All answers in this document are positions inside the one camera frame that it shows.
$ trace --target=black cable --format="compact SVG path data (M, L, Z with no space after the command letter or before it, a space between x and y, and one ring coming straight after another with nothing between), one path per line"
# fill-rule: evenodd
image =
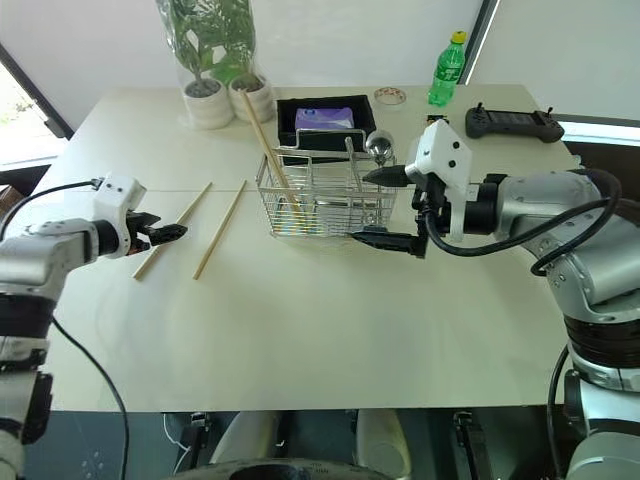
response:
M544 267L554 261L555 259L561 257L562 255L569 253L577 246L583 244L591 237L593 237L596 233L600 231L602 227L609 221L609 219L613 216L620 202L620 197L622 196L622 187L620 185L620 181L613 175L604 170L583 170L576 171L576 173L586 172L589 176L594 176L598 180L602 180L602 184L597 184L596 186L600 190L606 190L604 195L609 197L607 205L604 210L600 214L600 216L593 222L589 227L584 230L581 234L569 240L567 243L560 245L558 248L553 251L547 253L544 257L538 259L536 263L531 266L531 273L538 277L545 277L547 275Z
M594 200L592 202L585 203L584 205L580 205L579 207L574 207L565 212L562 212L551 218L550 220L547 220L546 222L538 225L537 227L521 233L520 235L516 235L515 237L511 237L501 242L492 243L490 245L483 245L482 247L456 247L442 240L442 238L440 237L440 233L438 232L438 226L436 225L437 214L433 210L429 210L426 213L425 223L427 225L427 233L429 234L429 239L433 243L435 243L436 246L441 250L444 250L445 252L450 253L451 255L456 255L458 257L480 257L482 255L489 255L491 253L500 252L502 250L506 250L508 248L512 248L533 240L535 237L542 235L543 233L557 227L558 225L563 224L567 220L570 220L577 215L588 212L589 210L593 210L594 208L604 207L608 202L608 199L603 198L600 200Z
M555 428L553 425L553 406L556 404L556 393L558 391L558 383L560 382L560 374L562 373L562 367L564 362L567 361L569 356L569 350L567 346L562 349L556 366L553 368L551 374L551 382L549 383L549 396L547 397L547 437L549 440L549 448L551 449L551 459L553 461L553 468L556 472L556 479L562 480L564 478L564 469L560 463L560 452L558 451L558 444L556 443Z
M16 203L13 206L13 208L9 210L9 212L2 219L2 223L0 223L0 241L4 240L4 235L7 231L7 227L9 227L9 223L11 223L11 220L13 220L13 217L15 217L18 211L22 207L24 207L27 203L35 200L36 198L44 197L45 195L48 195L50 193L59 192L60 190L68 190L70 188L87 187L87 186L95 187L97 185L97 182L98 182L97 180L91 180L91 181L78 182L78 183L69 183L67 185L60 185L58 187L53 187L48 190L43 190L42 192L38 192L34 195L23 198L18 203Z
M107 385L109 386L109 390L111 390L113 398L118 404L118 408L120 409L120 413L122 414L122 421L124 423L124 441L122 443L122 463L120 466L120 480L124 480L125 475L127 473L127 463L129 461L129 415L127 414L127 409L124 406L122 397L120 396L120 393L118 392L118 389L113 383L113 380L111 380L111 377L109 376L109 374L105 371L104 368L102 368L102 365L100 365L100 363L93 357L93 355L91 355L89 351L84 346L82 346L80 342L78 342L75 338L73 338L69 334L69 332L67 332L64 328L62 328L62 325L60 325L60 323L58 323L58 321L55 318L53 319L53 324L58 329L58 331L62 334L62 336L65 337L67 340L69 340L69 342L71 342L78 350L84 353L84 355L89 359L89 361L93 363L93 366L98 369L98 371L104 378L104 381L107 382Z

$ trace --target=green bottle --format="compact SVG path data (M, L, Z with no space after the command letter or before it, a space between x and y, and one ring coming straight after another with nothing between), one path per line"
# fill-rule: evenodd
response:
M433 72L433 85L429 90L429 104L444 107L453 97L464 67L462 45L466 38L466 32L453 32L451 43L438 57L438 66Z

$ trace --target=black controller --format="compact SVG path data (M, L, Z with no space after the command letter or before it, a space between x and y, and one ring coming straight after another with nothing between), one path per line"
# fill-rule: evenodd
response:
M538 137L544 143L557 142L564 135L564 129L551 117L551 110L533 113L485 110L479 103L467 112L465 129L470 138L480 138L487 133L505 133Z

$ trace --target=wire basket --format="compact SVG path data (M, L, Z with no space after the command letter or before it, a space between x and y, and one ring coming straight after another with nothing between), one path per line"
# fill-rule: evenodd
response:
M290 188L282 188L263 157L256 183L274 235L334 237L362 230L364 226L386 226L397 189L362 181L378 168L366 153L274 150L282 156L305 157L306 165L283 167ZM348 158L337 163L313 163L314 157ZM293 208L290 199L298 206Z

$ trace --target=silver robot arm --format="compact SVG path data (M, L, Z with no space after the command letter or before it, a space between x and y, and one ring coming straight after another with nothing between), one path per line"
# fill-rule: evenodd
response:
M354 238L424 258L427 240L454 255L491 253L484 247L456 247L441 237L455 242L463 234L493 234L505 248L511 242L544 259L598 222L603 198L611 193L606 182L586 171L489 175L481 184L469 184L471 151L442 120L425 130L412 158L406 166L378 169L365 180L416 184L412 207L418 211L418 236L365 228ZM594 202L600 208L514 242L563 212ZM565 377L565 413L585 435L568 469L571 480L640 478L639 225L640 207L624 201L584 243L543 261L537 272L532 269L546 276L569 336L573 369Z
M145 191L132 178L107 176L94 198L94 220L50 221L0 242L0 480L22 476L23 445L46 428L52 377L38 369L67 275L99 256L131 255L186 232L180 225L154 229L159 217L134 212Z

